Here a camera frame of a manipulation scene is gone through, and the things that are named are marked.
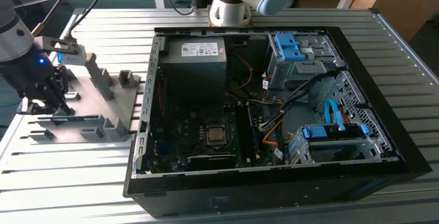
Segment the blue plastic latch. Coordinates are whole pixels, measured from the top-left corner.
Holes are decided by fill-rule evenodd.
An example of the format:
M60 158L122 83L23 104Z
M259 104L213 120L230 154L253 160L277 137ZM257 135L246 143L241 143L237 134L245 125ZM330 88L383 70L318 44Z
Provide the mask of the blue plastic latch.
M305 138L310 138L310 137L311 137L311 134L310 134L310 130L309 130L309 128L303 128L303 129L302 129L302 132L303 132L303 136L305 136Z
M329 134L322 125L309 126L313 138L327 138Z
M363 131L365 135L369 136L370 133L371 133L369 125L363 124L363 125L359 126L359 128L362 128L362 131Z
M327 138L329 134L322 125L309 126L302 129L305 138Z
M306 60L306 55L299 50L299 42L293 34L277 34L277 44L285 61Z
M325 101L325 120L326 120L327 124L331 123L331 113L330 113L331 109L333 109L333 113L334 113L334 123L338 124L339 130L345 131L346 127L343 125L342 112L338 110L337 101L334 99L327 99Z

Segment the aluminum profile table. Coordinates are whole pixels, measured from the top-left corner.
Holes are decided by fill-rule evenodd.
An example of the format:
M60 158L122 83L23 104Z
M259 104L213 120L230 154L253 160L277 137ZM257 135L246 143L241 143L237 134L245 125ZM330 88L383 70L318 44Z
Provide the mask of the aluminum profile table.
M68 26L79 15L71 18ZM207 26L207 11L94 10L74 36L111 73L146 75L155 27ZM255 26L339 26L434 172L351 203L301 206L156 220L123 185L131 142L34 144L20 139L32 117L16 116L0 143L0 222L139 223L255 222L402 223L439 220L439 81L381 14L369 10L295 9L255 14ZM76 74L87 74L75 68ZM142 90L132 113L138 130Z

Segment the case label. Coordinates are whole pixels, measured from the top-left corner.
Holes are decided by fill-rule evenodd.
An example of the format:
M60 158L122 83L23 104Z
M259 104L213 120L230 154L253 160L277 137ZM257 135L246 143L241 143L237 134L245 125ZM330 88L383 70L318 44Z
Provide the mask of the case label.
M303 53L313 53L313 48L301 48Z
M282 153L282 151L277 148L275 149L275 155L278 156L278 158L282 160L282 158L283 158L283 153Z
M215 56L219 55L218 43L184 43L182 45L182 56Z
M267 80L262 81L262 88L269 89L270 82Z

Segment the motherboard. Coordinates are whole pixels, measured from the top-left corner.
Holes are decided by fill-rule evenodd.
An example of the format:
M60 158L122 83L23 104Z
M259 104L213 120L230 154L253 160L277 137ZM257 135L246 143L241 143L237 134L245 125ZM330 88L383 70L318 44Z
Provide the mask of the motherboard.
M273 165L259 148L259 104L174 106L156 128L155 173Z

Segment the metal bracket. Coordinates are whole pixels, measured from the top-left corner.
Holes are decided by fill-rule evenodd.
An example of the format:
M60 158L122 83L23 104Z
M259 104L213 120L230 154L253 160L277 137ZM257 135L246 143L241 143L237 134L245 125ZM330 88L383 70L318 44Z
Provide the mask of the metal bracket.
M48 36L39 36L35 38L35 44L38 45L39 50L44 53L80 53L80 49L75 40L63 40L58 38L51 38Z

